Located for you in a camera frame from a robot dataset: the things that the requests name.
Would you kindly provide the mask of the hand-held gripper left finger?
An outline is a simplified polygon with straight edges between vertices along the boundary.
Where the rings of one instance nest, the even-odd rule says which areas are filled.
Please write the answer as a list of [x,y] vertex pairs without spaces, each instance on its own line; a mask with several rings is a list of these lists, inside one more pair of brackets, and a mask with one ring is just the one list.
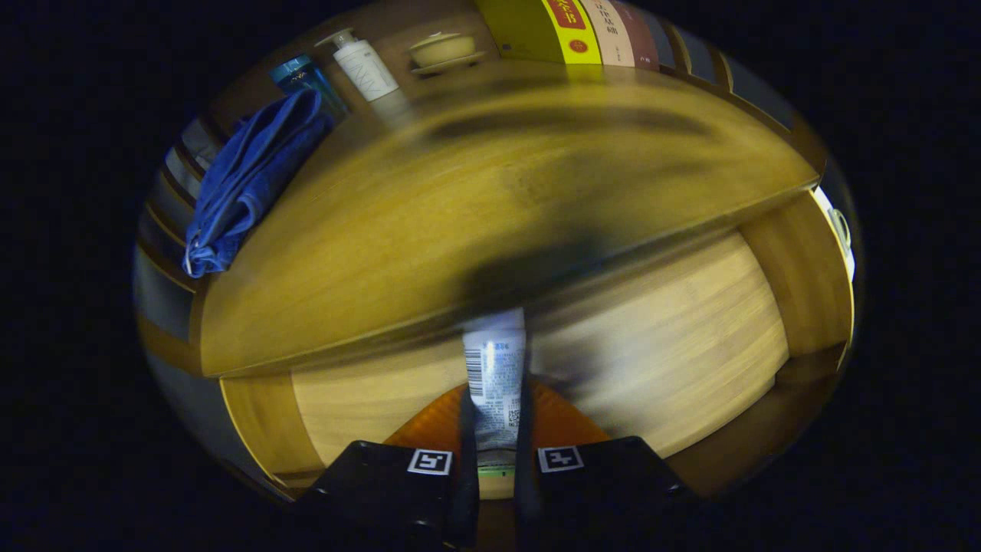
[[467,385],[383,442],[351,442],[297,500],[326,549],[464,549],[475,543],[479,475]]

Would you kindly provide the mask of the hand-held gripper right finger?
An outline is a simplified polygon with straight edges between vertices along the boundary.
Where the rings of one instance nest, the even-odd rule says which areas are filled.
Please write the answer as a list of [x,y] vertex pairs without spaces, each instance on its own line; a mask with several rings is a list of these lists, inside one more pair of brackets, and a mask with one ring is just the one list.
[[613,438],[535,379],[522,385],[518,537],[664,537],[694,492],[641,437]]

